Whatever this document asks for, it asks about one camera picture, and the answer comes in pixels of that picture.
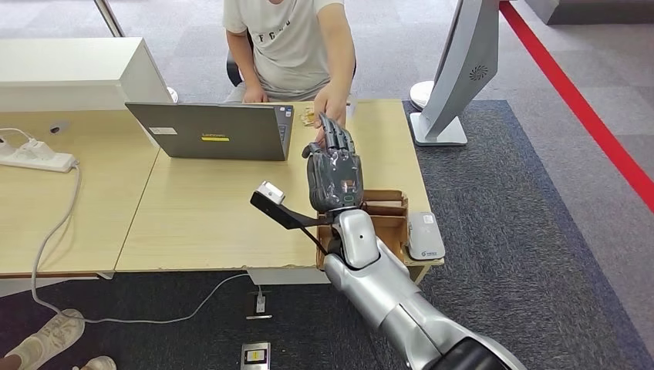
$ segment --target white box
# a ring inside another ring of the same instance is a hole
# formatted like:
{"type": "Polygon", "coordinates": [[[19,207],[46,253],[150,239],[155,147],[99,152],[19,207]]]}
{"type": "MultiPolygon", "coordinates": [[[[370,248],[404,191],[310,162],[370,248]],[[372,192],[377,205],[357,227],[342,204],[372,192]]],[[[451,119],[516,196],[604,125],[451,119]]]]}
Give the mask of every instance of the white box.
{"type": "Polygon", "coordinates": [[[172,103],[141,37],[0,39],[0,112],[172,103]]]}

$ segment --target shoe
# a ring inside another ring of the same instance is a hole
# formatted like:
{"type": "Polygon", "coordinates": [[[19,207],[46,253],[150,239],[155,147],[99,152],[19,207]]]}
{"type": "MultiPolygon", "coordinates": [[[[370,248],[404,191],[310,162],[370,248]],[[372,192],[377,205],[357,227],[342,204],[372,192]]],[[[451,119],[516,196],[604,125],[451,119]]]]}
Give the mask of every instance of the shoe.
{"type": "MultiPolygon", "coordinates": [[[[83,318],[79,311],[71,308],[62,313],[83,318]]],[[[17,355],[21,358],[20,370],[36,370],[51,358],[64,352],[82,336],[85,322],[75,318],[67,318],[62,314],[56,315],[5,357],[17,355]]]]}
{"type": "Polygon", "coordinates": [[[108,356],[100,356],[93,358],[91,361],[87,362],[85,365],[91,370],[117,370],[116,363],[108,356]]]}
{"type": "Polygon", "coordinates": [[[177,91],[175,91],[175,89],[173,89],[172,87],[167,87],[166,89],[168,89],[168,93],[170,94],[170,98],[173,99],[173,103],[177,103],[180,101],[180,96],[177,95],[177,91]]]}

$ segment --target white cable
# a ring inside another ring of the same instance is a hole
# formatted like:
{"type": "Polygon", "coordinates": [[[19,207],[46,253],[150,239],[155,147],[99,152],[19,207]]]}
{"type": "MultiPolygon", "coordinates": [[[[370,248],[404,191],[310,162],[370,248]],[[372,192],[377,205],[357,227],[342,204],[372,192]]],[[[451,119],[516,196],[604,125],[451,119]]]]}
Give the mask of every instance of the white cable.
{"type": "MultiPolygon", "coordinates": [[[[75,177],[76,185],[75,185],[75,190],[72,192],[72,198],[70,200],[70,204],[68,206],[68,210],[66,211],[66,214],[64,214],[64,217],[57,223],[57,225],[50,230],[50,232],[46,235],[46,237],[43,239],[43,242],[41,243],[41,246],[39,247],[39,251],[36,254],[36,259],[34,260],[34,265],[32,266],[32,298],[34,299],[34,302],[40,304],[41,306],[45,306],[51,310],[53,310],[56,314],[58,315],[63,315],[66,316],[67,318],[74,318],[77,320],[82,320],[81,318],[77,318],[75,316],[68,316],[67,314],[62,313],[60,309],[55,307],[53,304],[50,304],[48,302],[42,301],[39,296],[36,294],[36,271],[39,268],[39,263],[41,262],[41,255],[43,254],[43,251],[46,248],[46,245],[50,238],[57,232],[57,230],[70,218],[70,214],[72,213],[72,209],[75,206],[75,201],[77,200],[77,194],[79,193],[79,188],[82,184],[82,171],[79,168],[79,164],[76,163],[75,166],[73,166],[77,170],[77,174],[75,177]]],[[[89,323],[89,324],[98,324],[100,322],[119,322],[122,324],[172,324],[174,322],[179,322],[179,321],[184,321],[192,318],[195,316],[196,313],[199,312],[199,310],[204,306],[207,301],[209,301],[209,298],[214,295],[214,293],[218,290],[218,288],[221,287],[222,284],[233,280],[235,278],[240,278],[248,276],[248,274],[238,274],[234,276],[230,276],[220,283],[216,285],[213,291],[209,293],[209,295],[200,303],[199,306],[193,311],[192,314],[189,314],[188,316],[184,316],[182,318],[175,318],[172,320],[163,320],[163,321],[156,321],[156,320],[120,320],[118,318],[101,318],[100,320],[89,320],[87,318],[84,318],[84,322],[89,323]]]]}
{"type": "Polygon", "coordinates": [[[21,129],[15,129],[13,127],[1,128],[0,131],[14,131],[14,132],[22,134],[24,137],[27,138],[27,140],[33,140],[34,139],[34,136],[32,136],[32,135],[30,135],[28,133],[25,133],[25,131],[23,131],[21,129]]]}

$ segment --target white t-shirt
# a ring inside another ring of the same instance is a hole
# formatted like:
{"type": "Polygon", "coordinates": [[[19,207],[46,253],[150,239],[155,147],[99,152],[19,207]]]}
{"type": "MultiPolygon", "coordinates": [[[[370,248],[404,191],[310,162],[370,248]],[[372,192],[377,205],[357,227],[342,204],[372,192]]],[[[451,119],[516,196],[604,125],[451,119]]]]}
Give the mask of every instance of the white t-shirt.
{"type": "Polygon", "coordinates": [[[255,69],[264,89],[302,95],[329,81],[318,12],[343,0],[224,0],[224,27],[250,32],[255,69]]]}

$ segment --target laptop lid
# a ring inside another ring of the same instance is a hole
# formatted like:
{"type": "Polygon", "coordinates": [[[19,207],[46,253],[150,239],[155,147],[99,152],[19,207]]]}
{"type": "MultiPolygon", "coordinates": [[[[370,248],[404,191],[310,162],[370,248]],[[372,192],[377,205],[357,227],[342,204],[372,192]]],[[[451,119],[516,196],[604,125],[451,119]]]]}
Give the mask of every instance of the laptop lid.
{"type": "Polygon", "coordinates": [[[285,160],[276,106],[125,103],[171,157],[285,160]]]}

